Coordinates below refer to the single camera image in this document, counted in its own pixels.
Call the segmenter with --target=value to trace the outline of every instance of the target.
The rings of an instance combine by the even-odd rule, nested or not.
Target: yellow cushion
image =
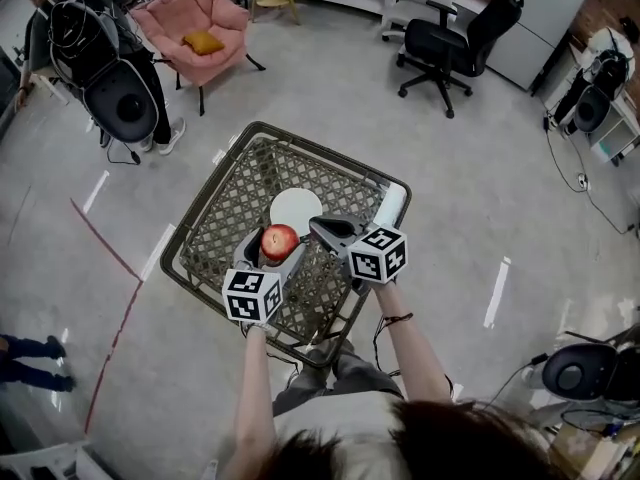
[[[184,36],[187,43],[198,55],[209,55],[224,48],[220,40],[206,30],[198,30]]]

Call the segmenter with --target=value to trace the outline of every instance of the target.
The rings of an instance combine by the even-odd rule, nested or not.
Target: white plate
[[[271,224],[291,226],[303,237],[309,234],[309,219],[322,215],[322,203],[311,190],[288,188],[275,197],[270,215]]]

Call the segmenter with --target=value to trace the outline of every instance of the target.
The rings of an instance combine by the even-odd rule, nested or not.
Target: red apple
[[[262,235],[262,252],[273,261],[282,261],[289,256],[300,243],[292,227],[286,224],[269,226]]]

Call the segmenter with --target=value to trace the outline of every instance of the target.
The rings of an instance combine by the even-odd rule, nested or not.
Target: gray floor
[[[248,62],[206,88],[174,90],[162,72],[170,117],[187,133],[169,157],[140,167],[110,165],[85,134],[87,115],[37,91],[0,144],[0,328],[19,336],[68,336],[63,368],[73,394],[11,385],[4,401],[22,407],[46,444],[82,436],[91,395],[121,326],[135,279],[106,253],[74,212],[107,169],[88,218],[140,273],[168,224],[177,224],[213,170],[212,158],[254,120],[334,148],[406,181],[413,189],[403,230],[411,267],[400,285],[462,396],[489,397],[518,366],[552,350],[558,330],[606,336],[632,321],[640,250],[618,236],[562,182],[541,131],[542,106],[488,71],[475,94],[451,92],[444,116],[434,85],[396,95],[409,70],[397,45],[375,37],[368,15],[302,3],[303,25],[286,14],[250,26]],[[571,181],[579,164],[553,134]],[[620,226],[634,210],[618,171],[598,165],[577,142],[593,197]],[[122,147],[115,157],[126,158]],[[483,321],[500,262],[511,259],[495,327]],[[378,320],[372,301],[354,328],[372,358]],[[382,363],[393,368],[381,338]],[[243,338],[170,282],[159,267],[144,283],[107,363],[89,438],[124,478],[199,478],[232,423]],[[271,362],[273,394],[290,370]]]

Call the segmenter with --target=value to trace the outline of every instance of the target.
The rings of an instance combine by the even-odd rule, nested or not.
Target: wire basket
[[[305,188],[318,196],[323,212],[371,221],[391,182],[407,191],[396,222],[399,225],[409,204],[409,187],[301,137],[252,123],[187,211],[162,255],[162,269],[226,317],[221,292],[227,269],[234,267],[234,250],[252,230],[271,224],[269,209],[275,196],[288,188]],[[350,281],[341,274],[339,262],[313,237],[305,240],[308,246],[301,267],[269,322],[273,332],[268,342],[295,359],[322,368],[333,361],[366,295],[345,304]],[[261,253],[260,266],[265,262]],[[305,355],[307,345],[333,337],[337,339],[323,363]]]

